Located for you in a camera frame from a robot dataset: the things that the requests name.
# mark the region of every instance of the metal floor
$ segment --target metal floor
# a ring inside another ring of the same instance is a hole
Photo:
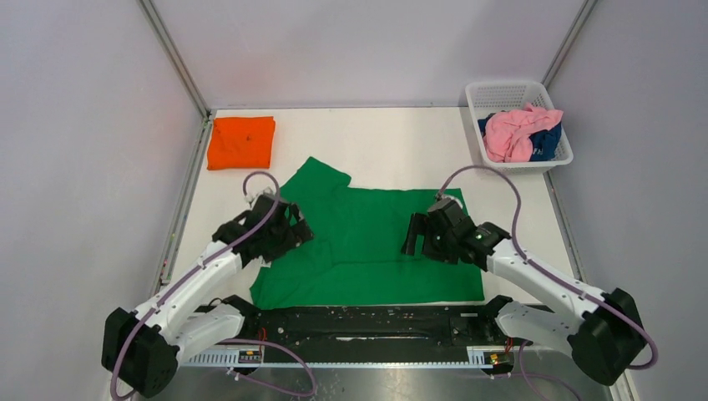
[[[572,360],[553,351],[524,351],[527,373],[543,373],[563,379],[585,400],[611,400],[609,389],[587,378]],[[525,400],[538,399],[523,378],[491,380],[472,369],[314,369],[317,395],[311,400]],[[294,391],[306,391],[309,380],[302,369],[262,368],[253,377]],[[542,394],[553,401],[575,401],[558,383],[532,379]],[[182,368],[172,383],[151,401],[295,400],[274,390],[245,381],[235,382],[223,368]]]

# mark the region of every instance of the metal pole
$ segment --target metal pole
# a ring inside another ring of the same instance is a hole
[[[201,93],[197,88],[197,85],[195,84],[195,81],[190,75],[190,71],[185,66],[185,61],[180,56],[180,52],[177,51],[177,48],[175,47],[174,42],[172,41],[172,38],[167,32],[167,27],[165,27],[164,22],[162,21],[162,18],[160,17],[153,1],[138,0],[138,4],[143,9],[145,17],[148,19],[148,22],[153,27],[155,35],[157,36],[159,42],[162,44],[164,51],[167,53],[169,61],[172,63],[174,69],[177,71],[177,74],[180,76],[182,84],[185,86],[185,89],[187,89],[187,93],[189,93],[190,97],[192,98],[192,102],[194,102],[195,107],[201,114],[202,118],[208,118],[210,112],[209,107],[204,101],[204,98],[202,98]]]
[[[573,24],[570,25],[570,29],[568,30],[568,33],[566,33],[565,39],[563,39],[563,42],[561,43],[560,48],[558,49],[558,52],[555,54],[553,62],[551,62],[551,65],[549,66],[549,70],[546,71],[544,79],[541,80],[541,84],[543,84],[546,89],[554,81],[555,76],[560,70],[560,66],[563,65],[565,57],[568,55],[570,49],[573,47],[575,39],[578,37],[580,31],[583,29],[583,26],[588,21],[588,18],[593,12],[595,5],[598,3],[598,1],[599,0],[585,0],[583,2],[582,7],[580,7],[580,11],[578,11],[578,15],[575,16]]]

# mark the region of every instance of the green cloth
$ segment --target green cloth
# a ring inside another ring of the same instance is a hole
[[[350,181],[309,158],[282,186],[315,239],[260,269],[250,288],[257,307],[484,299],[478,267],[401,253],[411,214],[424,212],[437,190],[365,190],[349,188]],[[463,199],[460,190],[448,194]]]

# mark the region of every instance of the gray wall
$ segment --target gray wall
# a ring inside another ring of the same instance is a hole
[[[706,399],[708,3],[600,2],[550,88],[554,170],[589,279],[635,296],[660,348],[642,401]]]
[[[0,5],[0,399],[95,400],[200,118],[135,1]]]
[[[214,108],[458,105],[540,80],[582,0],[157,0]]]

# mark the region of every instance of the navy blue cloth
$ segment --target navy blue cloth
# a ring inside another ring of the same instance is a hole
[[[477,120],[479,124],[479,131],[482,133],[482,137],[487,134],[487,121],[492,118],[494,113],[487,116],[486,119]],[[552,129],[544,129],[539,131],[528,138],[531,143],[534,144],[534,152],[531,154],[531,160],[529,161],[549,161],[555,157],[555,148],[558,147],[558,142],[560,142],[560,135],[563,133],[563,127],[561,123],[554,126]]]

